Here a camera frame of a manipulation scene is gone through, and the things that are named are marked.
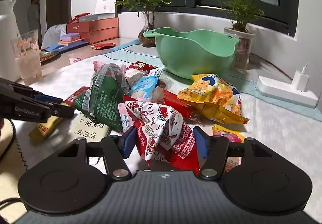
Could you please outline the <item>person's left hand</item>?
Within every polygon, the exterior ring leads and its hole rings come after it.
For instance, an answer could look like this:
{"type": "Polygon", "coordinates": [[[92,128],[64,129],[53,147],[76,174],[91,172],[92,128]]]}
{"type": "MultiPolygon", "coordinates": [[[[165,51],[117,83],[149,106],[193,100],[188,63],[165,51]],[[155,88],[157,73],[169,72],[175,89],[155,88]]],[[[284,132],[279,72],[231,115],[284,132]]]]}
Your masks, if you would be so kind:
{"type": "Polygon", "coordinates": [[[4,125],[4,119],[0,118],[0,130],[3,128],[4,125]]]}

